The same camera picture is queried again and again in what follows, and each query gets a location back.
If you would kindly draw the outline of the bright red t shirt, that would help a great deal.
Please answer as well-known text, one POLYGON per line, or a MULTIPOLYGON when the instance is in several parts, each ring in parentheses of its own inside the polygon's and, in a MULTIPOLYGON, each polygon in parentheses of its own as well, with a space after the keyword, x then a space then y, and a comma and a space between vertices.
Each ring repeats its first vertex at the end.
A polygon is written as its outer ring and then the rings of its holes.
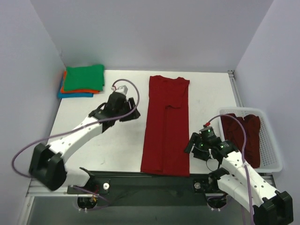
POLYGON ((151 76, 141 172, 188 177, 189 81, 151 76))

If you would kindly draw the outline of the white plastic laundry basket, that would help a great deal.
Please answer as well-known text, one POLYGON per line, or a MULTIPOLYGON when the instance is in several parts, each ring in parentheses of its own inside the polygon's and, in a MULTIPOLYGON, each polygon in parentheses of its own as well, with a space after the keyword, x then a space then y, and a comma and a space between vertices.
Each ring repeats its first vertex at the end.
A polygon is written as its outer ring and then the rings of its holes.
POLYGON ((237 118, 245 128, 247 142, 245 158, 259 173, 282 170, 279 147, 267 116, 262 110, 247 107, 223 107, 218 113, 237 118))

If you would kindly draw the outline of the folded green t shirt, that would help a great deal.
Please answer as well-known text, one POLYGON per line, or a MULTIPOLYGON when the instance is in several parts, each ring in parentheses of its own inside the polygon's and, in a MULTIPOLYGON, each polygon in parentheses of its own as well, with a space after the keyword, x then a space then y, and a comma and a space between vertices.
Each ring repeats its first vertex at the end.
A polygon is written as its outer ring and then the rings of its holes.
POLYGON ((67 76, 64 81, 66 91, 91 89, 102 91, 105 85, 105 67, 102 64, 84 67, 66 67, 67 76))

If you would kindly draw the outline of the folded blue t shirt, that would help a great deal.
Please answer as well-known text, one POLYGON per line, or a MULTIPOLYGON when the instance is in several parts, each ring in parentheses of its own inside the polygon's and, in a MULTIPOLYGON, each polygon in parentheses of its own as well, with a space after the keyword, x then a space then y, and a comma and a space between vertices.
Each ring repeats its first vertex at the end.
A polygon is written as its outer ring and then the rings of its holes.
POLYGON ((60 89, 57 93, 57 97, 62 99, 62 98, 92 98, 94 96, 94 93, 89 92, 87 90, 75 90, 71 92, 62 92, 63 88, 63 83, 64 83, 64 78, 62 78, 60 82, 60 89))

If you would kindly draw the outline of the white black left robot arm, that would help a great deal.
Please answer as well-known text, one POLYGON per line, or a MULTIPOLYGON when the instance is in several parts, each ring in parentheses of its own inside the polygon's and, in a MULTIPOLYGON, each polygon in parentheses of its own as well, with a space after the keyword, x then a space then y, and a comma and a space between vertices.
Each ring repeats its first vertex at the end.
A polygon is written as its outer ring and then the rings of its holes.
POLYGON ((50 144, 35 146, 29 173, 49 190, 55 191, 63 185, 78 186, 84 193, 95 187, 93 174, 87 169, 67 169, 69 158, 92 138, 104 133, 116 121, 125 122, 140 117, 134 99, 122 92, 113 92, 106 103, 102 103, 62 138, 50 144))

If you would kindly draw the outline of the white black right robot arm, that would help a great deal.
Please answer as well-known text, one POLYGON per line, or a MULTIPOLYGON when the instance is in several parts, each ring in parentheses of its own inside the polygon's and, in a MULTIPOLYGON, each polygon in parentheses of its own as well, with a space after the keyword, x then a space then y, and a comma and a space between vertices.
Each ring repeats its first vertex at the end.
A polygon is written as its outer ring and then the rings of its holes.
POLYGON ((193 133, 184 152, 203 161, 218 161, 218 168, 194 189, 205 194, 221 191, 229 195, 252 215, 255 225, 289 225, 293 222, 292 197, 269 184, 243 159, 241 151, 231 141, 222 141, 212 127, 193 133))

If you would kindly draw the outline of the aluminium right side rail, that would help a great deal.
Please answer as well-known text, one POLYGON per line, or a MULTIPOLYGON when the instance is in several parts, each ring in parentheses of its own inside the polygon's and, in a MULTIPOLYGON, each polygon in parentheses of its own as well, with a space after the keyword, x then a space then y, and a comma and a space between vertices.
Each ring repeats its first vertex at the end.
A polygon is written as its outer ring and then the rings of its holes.
POLYGON ((231 86, 232 86, 232 90, 233 90, 236 105, 238 107, 243 107, 244 105, 243 105, 243 102, 242 102, 240 94, 239 94, 236 79, 235 79, 235 76, 234 76, 234 71, 233 70, 228 70, 227 73, 229 75, 229 79, 230 79, 230 83, 231 83, 231 86))

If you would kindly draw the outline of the aluminium front frame rail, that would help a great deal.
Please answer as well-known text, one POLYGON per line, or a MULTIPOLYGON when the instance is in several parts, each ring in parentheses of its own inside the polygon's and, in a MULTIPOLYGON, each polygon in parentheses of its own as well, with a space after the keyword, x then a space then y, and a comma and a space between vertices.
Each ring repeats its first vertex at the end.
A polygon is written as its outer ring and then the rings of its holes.
POLYGON ((47 187, 43 186, 37 180, 31 180, 29 188, 27 190, 27 197, 69 197, 69 196, 79 196, 79 197, 90 197, 91 194, 84 193, 80 191, 78 194, 68 194, 68 186, 62 186, 55 191, 49 190, 47 187))

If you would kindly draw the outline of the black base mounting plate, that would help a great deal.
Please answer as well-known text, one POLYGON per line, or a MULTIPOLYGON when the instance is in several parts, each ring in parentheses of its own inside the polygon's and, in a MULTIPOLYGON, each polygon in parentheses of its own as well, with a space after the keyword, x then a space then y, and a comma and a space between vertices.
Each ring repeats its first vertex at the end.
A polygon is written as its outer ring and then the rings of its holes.
POLYGON ((208 174, 189 177, 152 175, 141 172, 96 172, 80 190, 67 188, 78 195, 80 207, 105 206, 201 206, 222 209, 232 198, 211 181, 208 174))

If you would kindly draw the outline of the folded orange t shirt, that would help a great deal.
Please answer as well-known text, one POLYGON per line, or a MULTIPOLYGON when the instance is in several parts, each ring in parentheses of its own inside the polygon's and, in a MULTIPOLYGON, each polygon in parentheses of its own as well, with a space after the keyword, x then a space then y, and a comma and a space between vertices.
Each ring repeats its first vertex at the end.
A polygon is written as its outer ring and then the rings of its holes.
POLYGON ((77 90, 66 91, 64 89, 64 81, 65 81, 66 76, 67 76, 67 72, 64 71, 63 79, 62 79, 62 85, 61 85, 61 88, 60 88, 60 93, 63 93, 63 94, 69 94, 69 93, 92 93, 92 94, 98 94, 99 93, 98 90, 91 90, 91 89, 77 89, 77 90))

